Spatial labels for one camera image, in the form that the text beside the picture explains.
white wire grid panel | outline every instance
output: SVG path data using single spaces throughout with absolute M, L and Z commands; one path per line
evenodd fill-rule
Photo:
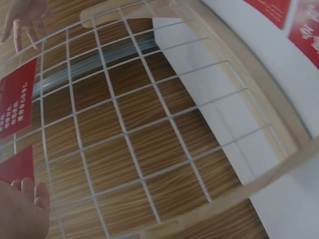
M 162 84 L 164 82 L 169 82 L 171 80 L 174 80 L 176 78 L 179 78 L 179 77 L 182 77 L 184 75 L 188 75 L 188 74 L 191 74 L 191 73 L 194 73 L 194 72 L 198 72 L 200 70 L 203 70 L 203 69 L 206 69 L 206 68 L 209 68 L 209 67 L 214 67 L 214 66 L 219 66 L 220 64 L 229 64 L 226 60 L 221 60 L 219 62 L 214 62 L 214 63 L 211 63 L 211 64 L 208 64 L 206 66 L 201 66 L 201 67 L 198 67 L 196 69 L 191 69 L 187 72 L 184 72 L 184 73 L 181 73 L 181 74 L 178 74 L 178 75 L 175 75 L 175 76 L 171 76 L 171 77 L 168 77 L 166 79 L 161 79 L 159 81 L 156 81 L 153 77 L 153 74 L 152 74 L 152 71 L 150 70 L 149 66 L 148 66 L 148 63 L 146 61 L 146 57 L 148 56 L 151 56 L 151 55 L 154 55 L 154 54 L 157 54 L 157 53 L 161 53 L 161 52 L 166 52 L 166 51 L 170 51 L 171 49 L 174 49 L 174 48 L 177 48 L 177 47 L 181 47 L 181 46 L 186 46 L 188 44 L 192 44 L 192 43 L 195 43 L 195 42 L 201 42 L 201 41 L 208 41 L 210 45 L 212 45 L 212 47 L 214 48 L 214 43 L 207 37 L 203 37 L 203 38 L 199 38 L 199 39 L 196 39 L 196 40 L 192 40 L 192 41 L 188 41 L 188 42 L 184 42 L 184 43 L 181 43 L 181 44 L 178 44 L 178 45 L 174 45 L 174 46 L 171 46 L 169 48 L 166 48 L 166 49 L 161 49 L 161 50 L 156 50 L 154 52 L 150 52 L 150 53 L 143 53 L 142 50 L 140 49 L 140 46 L 136 40 L 136 38 L 140 35 L 143 35 L 145 33 L 148 33 L 148 32 L 154 32 L 154 31 L 157 31 L 161 28 L 166 28 L 166 27 L 171 27 L 171 26 L 174 26 L 174 25 L 178 25 L 178 24 L 184 24 L 184 23 L 189 23 L 189 24 L 193 24 L 197 29 L 201 29 L 201 27 L 193 20 L 193 19 L 190 19 L 189 17 L 186 16 L 186 18 L 188 18 L 188 20 L 186 21 L 180 21 L 180 22 L 177 22 L 177 23 L 173 23 L 173 24 L 169 24 L 169 25 L 165 25 L 165 26 L 161 26 L 160 28 L 155 28 L 155 29 L 151 29 L 151 30 L 147 30 L 147 31 L 143 31 L 143 32 L 139 32 L 139 33 L 133 33 L 131 28 L 130 28 L 130 25 L 128 24 L 128 21 L 126 19 L 126 16 L 124 14 L 124 11 L 126 8 L 128 7 L 131 7 L 131 6 L 134 6 L 134 5 L 138 5 L 138 4 L 145 4 L 145 6 L 147 7 L 147 9 L 149 9 L 150 13 L 154 16 L 154 17 L 157 17 L 158 16 L 158 13 L 161 12 L 161 11 L 166 11 L 167 8 L 172 8 L 172 7 L 175 7 L 177 8 L 179 11 L 183 12 L 182 8 L 180 8 L 178 5 L 174 5 L 174 6 L 165 6 L 163 7 L 162 9 L 153 9 L 151 4 L 150 4 L 151 1 L 140 1 L 140 2 L 137 2 L 137 3 L 134 3 L 134 4 L 131 4 L 131 5 L 128 5 L 128 6 L 124 6 L 124 7 L 120 7 L 118 9 L 115 9 L 111 12 L 106 12 L 105 14 L 110 14 L 112 12 L 117 12 L 119 14 L 119 16 L 121 16 L 121 19 L 120 20 L 117 20 L 117 21 L 114 21 L 114 22 L 111 22 L 109 24 L 106 24 L 106 25 L 103 25 L 103 26 L 99 26 L 97 27 L 96 24 L 95 24 L 95 19 L 91 19 L 92 21 L 92 24 L 93 24 L 93 29 L 92 30 L 88 30 L 86 33 L 84 34 L 81 34 L 79 36 L 76 36 L 72 39 L 70 39 L 69 37 L 69 29 L 78 25 L 78 24 L 81 24 L 81 22 L 78 22 L 74 25 L 71 25 L 71 26 L 68 26 L 67 28 L 65 29 L 62 29 L 48 37 L 46 37 L 45 39 L 41 40 L 43 42 L 42 44 L 42 49 L 41 49 L 41 53 L 37 56 L 38 57 L 38 60 L 40 60 L 40 72 L 38 73 L 38 77 L 40 77 L 40 96 L 36 99 L 33 100 L 33 103 L 35 102 L 40 102 L 40 116 L 41 116 L 41 127 L 33 132 L 29 132 L 28 134 L 24 135 L 23 137 L 20 137 L 20 138 L 17 138 L 16 135 L 14 135 L 13 137 L 13 141 L 10 141 L 8 143 L 5 143 L 4 145 L 2 145 L 0 147 L 1 148 L 4 148 L 6 147 L 7 145 L 13 143 L 14 144 L 14 153 L 17 153 L 17 146 L 16 146 L 16 143 L 17 141 L 23 139 L 23 138 L 27 138 L 28 136 L 36 133 L 36 132 L 40 132 L 41 135 L 42 135 L 42 143 L 43 143 L 43 153 L 44 153 L 44 159 L 45 159 L 45 167 L 46 167 L 46 170 L 47 170 L 47 174 L 48 174 L 48 181 L 49 181 L 49 184 L 50 184 L 50 190 L 52 192 L 52 197 L 53 197 L 53 200 L 55 200 L 56 196 L 55 196 L 55 192 L 54 192 L 54 187 L 53 187 L 53 183 L 52 183 L 52 178 L 51 178 L 51 165 L 54 163 L 54 162 L 57 162 L 59 160 L 63 160 L 63 159 L 67 159 L 73 155 L 76 155 L 76 154 L 80 154 L 81 155 L 81 159 L 82 159 L 82 163 L 83 163 L 83 166 L 84 166 L 84 170 L 85 170 L 85 176 L 86 176 L 86 180 L 88 182 L 88 185 L 89 185 L 89 190 L 90 190 L 90 196 L 89 197 L 84 197 L 80 200 L 77 200 L 76 202 L 72 202 L 73 204 L 75 203 L 79 203 L 79 202 L 83 202 L 83 201 L 86 201 L 86 200 L 89 200 L 89 199 L 92 199 L 93 202 L 94 202 L 94 205 L 95 205 L 95 208 L 96 208 L 96 211 L 98 212 L 98 216 L 99 216 L 99 219 L 101 221 L 101 225 L 103 227 L 103 231 L 106 235 L 106 238 L 107 239 L 113 239 L 113 238 L 131 238 L 131 237 L 134 237 L 134 236 L 137 236 L 138 235 L 138 232 L 131 232 L 127 235 L 123 235 L 123 236 L 120 236 L 120 237 L 112 237 L 110 236 L 110 233 L 108 232 L 108 225 L 105 223 L 104 219 L 103 219 L 103 214 L 101 212 L 101 209 L 100 209 L 100 206 L 99 206 L 99 203 L 98 203 L 98 200 L 97 198 L 99 196 L 102 196 L 102 195 L 107 195 L 107 194 L 110 194 L 112 192 L 116 192 L 120 189 L 123 189 L 123 188 L 127 188 L 129 186 L 132 186 L 132 185 L 135 185 L 135 184 L 138 184 L 138 183 L 141 183 L 142 186 L 143 186 L 143 190 L 146 194 L 146 197 L 148 199 L 148 202 L 151 206 L 151 209 L 152 209 L 152 212 L 154 214 L 154 217 L 156 219 L 156 222 L 158 224 L 161 224 L 164 222 L 163 219 L 161 219 L 159 213 L 158 213 L 158 209 L 156 208 L 155 204 L 154 204 L 154 201 L 152 199 L 152 196 L 151 196 L 151 193 L 150 193 L 150 190 L 148 188 L 148 185 L 147 185 L 147 181 L 150 180 L 150 179 L 153 179 L 153 178 L 156 178 L 160 175 L 163 175 L 165 173 L 168 173 L 168 172 L 171 172 L 171 171 L 174 171 L 184 165 L 187 165 L 189 164 L 193 171 L 194 171 L 194 174 L 195 176 L 197 177 L 197 180 L 201 186 L 201 189 L 202 191 L 204 192 L 204 195 L 207 199 L 208 202 L 211 202 L 213 199 L 210 197 L 210 194 L 205 186 L 205 183 L 203 182 L 203 179 L 201 178 L 201 175 L 196 167 L 196 164 L 195 162 L 204 158 L 205 156 L 213 153 L 213 152 L 217 152 L 221 149 L 223 149 L 224 147 L 228 146 L 228 145 L 232 145 L 232 144 L 238 144 L 238 141 L 240 141 L 241 139 L 243 138 L 246 138 L 252 134 L 255 134 L 256 132 L 259 132 L 259 131 L 262 131 L 263 129 L 265 128 L 269 128 L 272 132 L 273 132 L 273 135 L 275 138 L 278 138 L 275 131 L 273 130 L 271 124 L 268 122 L 267 120 L 267 117 L 266 115 L 262 112 L 262 110 L 260 109 L 260 114 L 263 116 L 264 118 L 264 125 L 252 130 L 251 132 L 248 132 L 244 135 L 241 135 L 240 137 L 235 137 L 234 135 L 232 135 L 233 137 L 233 140 L 232 141 L 228 141 L 218 147 L 215 147 L 203 154 L 200 154 L 200 155 L 197 155 L 197 156 L 193 156 L 189 149 L 187 148 L 186 146 L 186 143 L 180 133 L 180 130 L 178 128 L 178 126 L 176 125 L 176 122 L 175 122 L 175 118 L 178 117 L 178 116 L 181 116 L 181 115 L 184 115 L 188 112 L 191 112 L 193 110 L 196 110 L 196 109 L 201 109 L 202 107 L 205 107 L 207 105 L 211 105 L 211 104 L 215 104 L 217 103 L 218 101 L 220 100 L 223 100 L 223 99 L 226 99 L 226 98 L 229 98 L 233 95 L 240 95 L 241 93 L 247 93 L 249 96 L 250 96 L 250 99 L 256 104 L 256 107 L 258 107 L 258 104 L 257 102 L 254 100 L 254 97 L 253 97 L 253 94 L 250 92 L 250 90 L 244 85 L 244 83 L 240 80 L 239 76 L 238 79 L 239 81 L 241 81 L 242 83 L 242 89 L 240 89 L 239 91 L 236 91 L 236 92 L 233 92 L 233 93 L 230 93 L 230 94 L 227 94 L 227 95 L 223 95 L 221 97 L 218 97 L 216 99 L 213 99 L 211 101 L 208 101 L 208 102 L 205 102 L 203 104 L 200 104 L 200 105 L 196 105 L 194 107 L 191 107 L 191 108 L 188 108 L 186 110 L 183 110 L 183 111 L 180 111 L 180 112 L 177 112 L 177 113 L 174 113 L 172 114 L 169 110 L 169 107 L 167 106 L 167 103 L 165 102 L 165 99 L 161 93 L 161 90 L 159 89 L 159 84 Z M 99 35 L 98 35 L 98 30 L 103 28 L 103 27 L 108 27 L 110 25 L 114 25 L 114 24 L 117 24 L 119 22 L 122 22 L 125 27 L 126 27 L 126 30 L 129 34 L 129 36 L 126 36 L 124 38 L 121 38 L 121 39 L 117 39 L 115 41 L 112 41 L 110 43 L 107 43 L 107 44 L 104 44 L 104 45 L 101 45 L 100 43 L 100 39 L 99 39 Z M 56 46 L 54 46 L 53 48 L 50 48 L 50 49 L 45 49 L 45 41 L 50 38 L 50 37 L 53 37 L 57 34 L 61 34 L 61 33 L 65 33 L 65 42 L 62 42 Z M 83 37 L 85 36 L 86 34 L 89 34 L 89 33 L 94 33 L 94 36 L 95 36 L 95 41 L 96 41 L 96 45 L 97 47 L 96 48 L 93 48 L 93 49 L 90 49 L 89 51 L 86 51 L 86 52 L 83 52 L 77 56 L 70 56 L 70 47 L 69 47 L 69 42 L 71 40 L 74 40 L 74 39 L 77 39 L 77 38 L 80 38 L 80 37 Z M 117 42 L 121 42 L 123 40 L 131 40 L 133 42 L 133 45 L 134 47 L 136 48 L 136 52 L 138 54 L 137 57 L 134 57 L 132 59 L 129 59 L 129 60 L 126 60 L 126 61 L 123 61 L 123 62 L 120 62 L 116 65 L 112 65 L 112 66 L 107 66 L 106 62 L 105 62 L 105 58 L 103 56 L 103 48 L 107 48 L 108 46 L 114 44 L 114 43 L 117 43 Z M 54 65 L 52 67 L 49 67 L 47 69 L 44 69 L 44 55 L 46 52 L 49 52 L 53 49 L 56 49 L 58 48 L 59 46 L 61 45 L 65 45 L 66 46 L 66 60 L 63 61 L 63 62 L 60 62 L 58 63 L 57 65 Z M 18 66 L 21 66 L 22 64 L 25 64 L 26 62 L 23 62 L 23 53 L 26 52 L 29 48 L 31 48 L 32 46 L 29 46 L 27 47 L 26 49 L 24 49 L 22 51 L 22 53 L 19 55 L 19 56 L 15 56 L 15 57 L 12 57 L 11 59 L 8 59 L 7 60 L 7 65 L 10 64 L 11 62 L 13 61 L 16 61 L 17 59 L 19 59 L 19 63 L 18 63 Z M 98 51 L 99 53 L 99 56 L 100 56 L 100 59 L 101 59 L 101 62 L 102 62 L 102 66 L 103 66 L 103 69 L 99 70 L 99 71 L 96 71 L 88 76 L 85 76 L 81 79 L 78 79 L 76 81 L 72 81 L 72 75 L 71 75 L 71 61 L 73 59 L 76 59 L 80 56 L 84 56 L 90 52 L 93 52 L 93 51 Z M 114 88 L 113 88 L 113 85 L 112 85 L 112 81 L 110 79 L 110 75 L 109 75 L 109 71 L 111 69 L 114 69 L 116 67 L 119 67 L 121 65 L 124 65 L 124 64 L 127 64 L 129 62 L 133 62 L 135 60 L 141 60 L 144 68 L 145 68 L 145 71 L 149 77 L 149 80 L 150 80 L 150 83 L 145 85 L 145 86 L 142 86 L 142 87 L 139 87 L 137 89 L 134 89 L 132 91 L 129 91 L 129 92 L 125 92 L 125 93 L 122 93 L 120 95 L 116 95 L 115 94 L 115 91 L 114 91 Z M 43 91 L 43 87 L 44 85 L 42 84 L 43 83 L 43 79 L 44 79 L 44 74 L 46 72 L 49 72 L 50 70 L 58 67 L 58 66 L 61 66 L 63 64 L 66 64 L 67 65 L 67 74 L 68 74 L 68 84 L 65 84 L 64 86 L 62 87 L 59 87 L 58 89 L 54 89 L 54 90 L 51 90 L 49 92 L 44 92 Z M 105 74 L 105 79 L 106 79 L 106 82 L 107 82 L 107 86 L 109 88 L 109 91 L 110 91 L 110 95 L 111 97 L 107 100 L 104 100 L 104 101 L 101 101 L 97 104 L 94 104 L 92 106 L 89 106 L 85 109 L 82 109 L 82 110 L 79 110 L 77 111 L 76 109 L 76 103 L 75 103 L 75 100 L 74 100 L 74 89 L 73 89 L 73 86 L 76 84 L 76 83 L 79 83 L 81 81 L 84 81 L 94 75 L 98 75 L 98 74 L 101 74 L 101 73 L 104 73 Z M 130 129 L 128 130 L 126 125 L 125 125 L 125 121 L 123 120 L 123 114 L 121 112 L 121 109 L 119 107 L 119 104 L 118 104 L 118 100 L 125 97 L 125 96 L 128 96 L 128 95 L 131 95 L 133 93 L 136 93 L 136 92 L 139 92 L 139 91 L 142 91 L 144 89 L 154 89 L 160 103 L 161 103 L 161 106 L 163 107 L 164 111 L 165 111 L 165 114 L 166 114 L 166 117 L 162 118 L 162 119 L 159 119 L 157 121 L 154 121 L 152 123 L 149 123 L 149 124 L 146 124 L 146 125 L 143 125 L 141 127 L 138 127 L 138 128 L 134 128 L 134 129 Z M 69 90 L 69 94 L 70 94 L 70 99 L 71 99 L 71 108 L 72 108 L 72 113 L 63 117 L 63 118 L 60 118 L 54 122 L 50 122 L 50 123 L 45 123 L 45 119 L 44 119 L 44 99 L 56 92 L 59 92 L 63 89 L 68 89 Z M 79 114 L 81 113 L 84 113 L 84 112 L 87 112 L 91 109 L 94 109 L 94 108 L 97 108 L 101 105 L 104 105 L 104 104 L 108 104 L 108 103 L 113 103 L 113 106 L 115 108 L 115 111 L 116 111 L 116 115 L 117 115 L 117 118 L 118 118 L 118 121 L 119 121 L 119 124 L 120 124 L 120 127 L 121 127 L 121 130 L 122 132 L 118 135 L 115 135 L 113 137 L 110 137 L 108 139 L 105 139 L 105 140 L 102 140 L 98 143 L 94 143 L 94 144 L 91 144 L 89 146 L 84 146 L 83 145 L 83 142 L 82 142 L 82 137 L 81 137 L 81 131 L 80 131 L 80 128 L 79 128 L 79 120 L 78 120 L 78 116 Z M 78 150 L 74 151 L 74 152 L 71 152 L 71 153 L 68 153 L 66 155 L 63 155 L 63 156 L 59 156 L 57 158 L 49 158 L 48 156 L 48 152 L 47 152 L 47 142 L 46 142 L 46 129 L 53 126 L 53 125 L 57 125 L 58 123 L 61 123 L 63 122 L 64 120 L 70 120 L 72 119 L 74 121 L 74 125 L 75 125 L 75 130 L 76 130 L 76 137 L 77 137 L 77 143 L 78 143 Z M 227 121 L 224 120 L 224 124 L 227 125 L 227 127 L 230 127 L 227 123 Z M 138 161 L 138 158 L 136 156 L 136 152 L 135 152 L 135 149 L 132 145 L 132 142 L 131 142 L 131 139 L 129 137 L 129 135 L 131 135 L 132 133 L 135 133 L 135 132 L 138 132 L 138 131 L 141 131 L 143 129 L 146 129 L 146 128 L 149 128 L 149 127 L 152 127 L 154 125 L 157 125 L 157 124 L 160 124 L 162 122 L 166 122 L 168 121 L 171 125 L 171 127 L 173 128 L 177 138 L 178 138 L 178 141 L 186 155 L 186 158 L 187 160 L 181 162 L 181 163 L 178 163 L 174 166 L 171 166 L 171 167 L 168 167 L 168 168 L 165 168 L 163 170 L 160 170 L 160 171 L 157 171 L 155 173 L 152 173 L 150 175 L 147 175 L 145 176 L 141 170 L 141 167 L 140 167 L 140 164 L 139 164 L 139 161 Z M 86 155 L 85 155 L 85 151 L 86 150 L 89 150 L 89 149 L 92 149 L 98 145 L 101 145 L 103 143 L 106 143 L 106 142 L 111 142 L 112 140 L 116 140 L 116 139 L 119 139 L 119 138 L 124 138 L 125 139 L 125 142 L 127 144 L 127 147 L 129 149 L 129 152 L 130 152 L 130 155 L 132 157 L 132 160 L 134 162 L 134 165 L 135 165 L 135 168 L 136 168 L 136 171 L 138 173 L 138 179 L 134 180 L 134 181 L 131 181 L 129 183 L 125 183 L 125 184 L 122 184 L 120 186 L 117 186 L 115 188 L 111 188 L 111 189 L 108 189 L 106 191 L 103 191 L 103 192 L 95 192 L 94 190 L 94 187 L 93 187 L 93 184 L 92 184 L 92 178 L 90 176 L 90 171 L 89 171 L 89 168 L 88 168 L 88 165 L 87 165 L 87 158 L 86 158 Z M 66 238 L 66 235 L 65 235 L 65 232 L 64 232 L 64 227 L 63 227 L 63 222 L 59 216 L 59 210 L 56 211 L 56 215 L 57 215 L 57 219 L 58 219 L 58 224 L 59 224 L 59 227 L 60 227 L 60 230 L 61 230 L 61 233 L 62 233 L 62 238 L 65 239 Z

wood grain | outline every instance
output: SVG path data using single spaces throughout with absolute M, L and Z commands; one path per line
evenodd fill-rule
M 81 1 L 51 2 L 53 11 L 57 12 L 59 17 L 64 18 L 58 26 L 49 24 L 48 31 L 56 31 L 58 28 L 75 22 L 82 8 L 98 2 L 100 1 L 90 3 Z M 152 27 L 150 19 L 132 20 L 130 24 L 134 32 Z M 85 32 L 87 29 L 82 26 L 70 30 L 72 37 Z M 120 24 L 99 31 L 99 37 L 103 43 L 123 36 L 127 36 L 127 32 Z M 57 35 L 55 39 L 48 40 L 48 45 L 53 46 L 57 42 L 63 42 L 64 37 L 65 34 Z M 71 47 L 74 54 L 85 51 L 83 48 L 83 45 L 87 44 L 85 36 L 82 41 L 77 41 L 77 44 L 78 49 L 76 44 Z M 46 68 L 65 59 L 64 48 L 63 45 L 61 49 L 58 47 L 44 55 Z M 175 75 L 163 54 L 149 56 L 146 61 L 156 81 Z M 47 72 L 47 75 L 54 74 L 57 70 L 58 68 L 53 68 Z M 116 95 L 150 83 L 140 61 L 114 68 L 110 71 L 110 76 Z M 73 89 L 77 111 L 91 107 L 110 97 L 103 74 L 78 82 L 74 84 Z M 194 106 L 193 100 L 178 78 L 161 83 L 159 89 L 171 114 Z M 127 130 L 133 130 L 166 117 L 153 87 L 121 97 L 118 99 L 118 103 Z M 44 164 L 42 133 L 36 132 L 23 138 L 32 130 L 40 128 L 38 104 L 39 102 L 35 102 L 33 105 L 32 126 L 18 134 L 17 147 L 22 149 L 28 146 L 28 143 L 33 144 L 37 167 L 36 179 L 37 181 L 49 182 Z M 70 106 L 68 88 L 45 97 L 45 123 L 54 122 L 71 114 Z M 92 144 L 122 133 L 113 103 L 102 104 L 82 112 L 77 115 L 77 118 L 83 145 L 90 147 L 84 150 L 84 156 L 93 190 L 95 193 L 99 193 L 97 202 L 109 233 L 112 236 L 120 236 L 156 223 L 141 183 L 136 182 L 120 190 L 114 189 L 139 178 L 125 139 L 119 137 L 116 140 L 91 147 Z M 197 156 L 218 146 L 216 138 L 198 110 L 177 117 L 175 122 L 192 156 Z M 55 213 L 61 217 L 66 237 L 72 239 L 105 238 L 97 209 L 91 198 L 92 194 L 81 155 L 76 153 L 65 157 L 66 154 L 79 150 L 73 117 L 46 127 L 45 137 L 53 191 L 56 197 L 53 205 L 59 209 Z M 132 133 L 129 138 L 144 176 L 149 176 L 161 169 L 167 169 L 187 159 L 168 121 Z M 225 191 L 240 185 L 222 150 L 198 160 L 196 166 L 212 198 L 219 197 Z M 187 163 L 177 170 L 148 179 L 146 184 L 162 220 L 188 212 L 207 202 L 192 167 Z M 227 212 L 214 221 L 207 221 L 198 228 L 201 228 L 199 235 L 202 238 L 210 238 L 212 235 L 215 238 L 219 238 L 218 236 L 220 238 L 236 238 L 238 235 L 242 238 L 267 237 L 249 200 L 236 210 Z M 174 237 L 189 238 L 191 235 L 194 234 L 186 231 L 184 234 Z M 51 229 L 47 238 L 61 238 L 56 215 L 51 216 Z

hand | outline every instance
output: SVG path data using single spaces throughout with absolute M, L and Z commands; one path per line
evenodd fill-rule
M 46 36 L 42 21 L 43 15 L 55 19 L 46 0 L 14 0 L 6 16 L 4 33 L 0 43 L 7 41 L 13 28 L 15 50 L 17 53 L 20 52 L 22 50 L 21 30 L 25 27 L 33 47 L 38 49 L 40 44 L 35 45 L 38 38 L 34 28 L 38 29 L 41 37 Z
M 49 229 L 50 195 L 44 183 L 29 178 L 11 186 L 0 180 L 2 239 L 44 239 Z

